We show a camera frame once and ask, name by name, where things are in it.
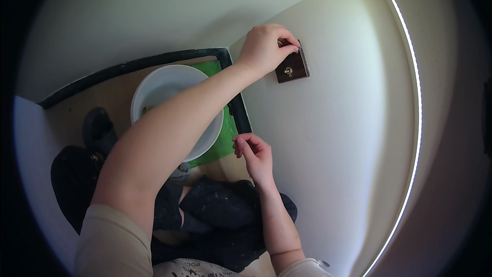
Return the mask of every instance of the wooden floor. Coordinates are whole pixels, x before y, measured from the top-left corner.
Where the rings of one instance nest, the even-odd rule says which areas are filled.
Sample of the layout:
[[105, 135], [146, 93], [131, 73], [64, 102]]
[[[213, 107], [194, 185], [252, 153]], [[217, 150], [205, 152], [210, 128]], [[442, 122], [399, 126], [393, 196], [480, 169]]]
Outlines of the wooden floor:
[[[217, 60], [214, 56], [175, 62], [172, 64], [197, 64]], [[130, 105], [133, 94], [140, 82], [152, 71], [166, 65], [153, 66], [139, 71], [114, 77], [86, 89], [46, 110], [46, 117], [55, 131], [60, 145], [84, 146], [82, 139], [82, 123], [85, 115], [94, 107], [102, 106], [107, 111], [115, 126], [118, 137], [131, 126]], [[236, 158], [234, 154], [218, 161], [195, 167], [186, 185], [192, 185], [202, 175], [208, 175], [213, 180], [235, 182], [242, 179], [251, 180], [246, 170], [244, 157]], [[163, 240], [168, 237], [156, 233]], [[258, 260], [253, 261], [242, 273], [245, 276], [275, 276], [270, 256], [264, 253]]]

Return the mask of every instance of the bucket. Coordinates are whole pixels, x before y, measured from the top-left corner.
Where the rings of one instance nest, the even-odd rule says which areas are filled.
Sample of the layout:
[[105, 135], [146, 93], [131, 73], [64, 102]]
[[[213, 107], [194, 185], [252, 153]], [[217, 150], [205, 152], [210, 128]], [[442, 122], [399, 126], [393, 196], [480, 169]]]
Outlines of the bucket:
[[[146, 76], [137, 87], [131, 101], [130, 117], [133, 125], [142, 116], [146, 106], [157, 106], [184, 89], [207, 79], [200, 70], [185, 65], [161, 67]], [[224, 110], [212, 120], [192, 151], [183, 162], [200, 157], [212, 147], [222, 129]]]

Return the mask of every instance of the hand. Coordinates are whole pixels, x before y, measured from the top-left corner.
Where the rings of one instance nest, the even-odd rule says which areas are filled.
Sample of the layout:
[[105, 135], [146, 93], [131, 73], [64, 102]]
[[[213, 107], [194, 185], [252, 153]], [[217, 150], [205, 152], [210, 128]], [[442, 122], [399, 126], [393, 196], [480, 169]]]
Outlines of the hand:
[[253, 133], [239, 134], [232, 141], [237, 158], [244, 155], [246, 168], [255, 185], [274, 183], [272, 147]]
[[[291, 45], [279, 47], [279, 40], [288, 41]], [[294, 35], [280, 24], [256, 25], [248, 32], [236, 63], [249, 66], [261, 78], [274, 71], [287, 55], [297, 52], [300, 46]]]

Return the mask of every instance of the dark wooden switch plate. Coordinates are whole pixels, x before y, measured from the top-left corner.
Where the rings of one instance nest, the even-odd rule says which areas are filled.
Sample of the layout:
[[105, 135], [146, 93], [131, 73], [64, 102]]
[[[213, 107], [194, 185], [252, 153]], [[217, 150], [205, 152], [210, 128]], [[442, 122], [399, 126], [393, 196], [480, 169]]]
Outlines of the dark wooden switch plate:
[[283, 62], [275, 69], [275, 74], [279, 83], [296, 80], [298, 78], [309, 77], [309, 69], [304, 57], [303, 46], [297, 53], [287, 56]]

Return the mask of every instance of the t-shirt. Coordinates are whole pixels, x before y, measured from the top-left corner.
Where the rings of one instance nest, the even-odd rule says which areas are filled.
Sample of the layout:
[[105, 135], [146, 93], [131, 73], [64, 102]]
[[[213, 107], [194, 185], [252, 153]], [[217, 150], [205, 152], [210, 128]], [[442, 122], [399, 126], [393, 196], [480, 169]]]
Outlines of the t-shirt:
[[[76, 276], [216, 277], [243, 276], [217, 264], [194, 259], [175, 259], [154, 265], [151, 243], [144, 230], [122, 212], [109, 206], [89, 207], [75, 256]], [[281, 277], [333, 277], [307, 258], [285, 270]]]

